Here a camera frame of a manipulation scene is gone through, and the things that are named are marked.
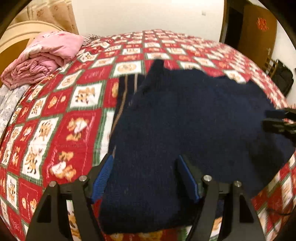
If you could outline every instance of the red patterned bedspread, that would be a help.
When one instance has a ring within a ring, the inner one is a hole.
[[[51,77],[31,86],[16,108],[0,147],[0,215],[18,240],[25,234],[42,191],[52,180],[75,180],[98,165],[108,150],[118,77],[146,73],[154,59],[170,69],[197,68],[211,76],[226,74],[238,83],[252,79],[277,108],[286,101],[276,85],[252,61],[231,47],[170,31],[151,30],[104,37],[83,47],[77,58]],[[294,156],[253,204],[267,240],[296,203]],[[79,240],[73,206],[68,202],[72,234]],[[215,222],[212,238],[219,232]],[[186,229],[150,234],[114,234],[106,240],[182,240]]]

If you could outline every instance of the black cable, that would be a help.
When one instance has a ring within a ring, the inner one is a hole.
[[[272,208],[268,208],[267,211],[268,211],[268,212],[276,213],[276,214],[278,214],[278,215],[280,215],[280,216],[289,216],[289,215],[292,214],[292,213],[280,213],[279,211],[274,210],[274,209],[272,209]]]
[[[270,215],[270,213],[276,213],[277,215],[280,215],[280,216],[290,216],[292,214],[292,213],[281,213],[281,212],[279,212],[277,210],[274,210],[272,208],[268,208],[267,212],[268,212],[269,215]],[[273,222],[273,220],[271,218],[270,218],[270,221],[272,223],[274,231],[276,232],[276,235],[278,235],[279,231],[276,230],[276,226],[275,226],[275,224],[274,224],[274,222]]]

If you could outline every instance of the dark knit fabric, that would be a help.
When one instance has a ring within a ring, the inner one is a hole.
[[[119,113],[121,105],[123,106],[123,111],[125,111],[128,108],[128,106],[131,104],[131,100],[133,98],[134,93],[136,92],[137,88],[142,85],[144,79],[145,79],[145,76],[142,74],[139,74],[137,76],[134,74],[130,74],[127,76],[121,76],[119,78],[117,103],[116,103],[116,109],[115,109],[114,120],[113,120],[113,126],[115,125],[115,128],[111,134],[111,138],[109,141],[110,153],[112,153],[115,148],[115,142],[118,136],[118,128],[116,128],[115,120],[117,119],[117,117],[118,118],[121,117]]]
[[[217,181],[240,180],[257,195],[295,150],[283,136],[263,132],[266,110],[274,107],[252,81],[170,71],[155,61],[116,126],[114,167],[99,217],[103,230],[192,224],[196,206],[176,171],[179,154]]]

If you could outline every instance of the striped garment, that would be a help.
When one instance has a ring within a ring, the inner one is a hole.
[[[82,35],[82,37],[84,38],[82,46],[87,45],[94,40],[100,39],[100,36],[95,35],[95,34],[85,34],[85,35]]]

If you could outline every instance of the pink blanket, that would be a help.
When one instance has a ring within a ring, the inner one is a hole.
[[[83,37],[60,31],[40,33],[2,73],[1,80],[9,88],[43,80],[78,53]]]

